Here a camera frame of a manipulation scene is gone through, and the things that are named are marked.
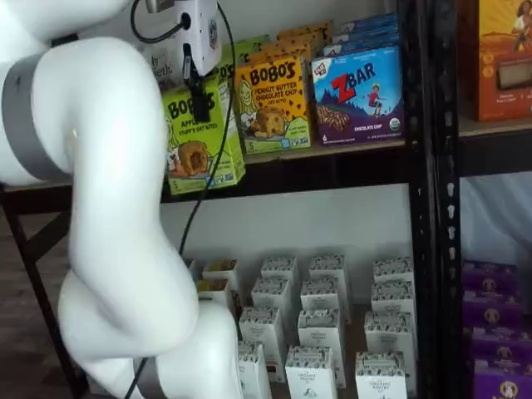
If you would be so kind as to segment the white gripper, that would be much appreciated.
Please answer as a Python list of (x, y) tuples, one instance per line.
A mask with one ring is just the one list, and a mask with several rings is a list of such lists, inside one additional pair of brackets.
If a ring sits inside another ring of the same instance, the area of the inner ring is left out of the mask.
[(182, 75), (190, 89), (195, 120), (208, 120), (208, 96), (204, 78), (218, 65), (221, 45), (218, 3), (215, 0), (176, 1), (175, 10), (184, 26), (176, 33)]

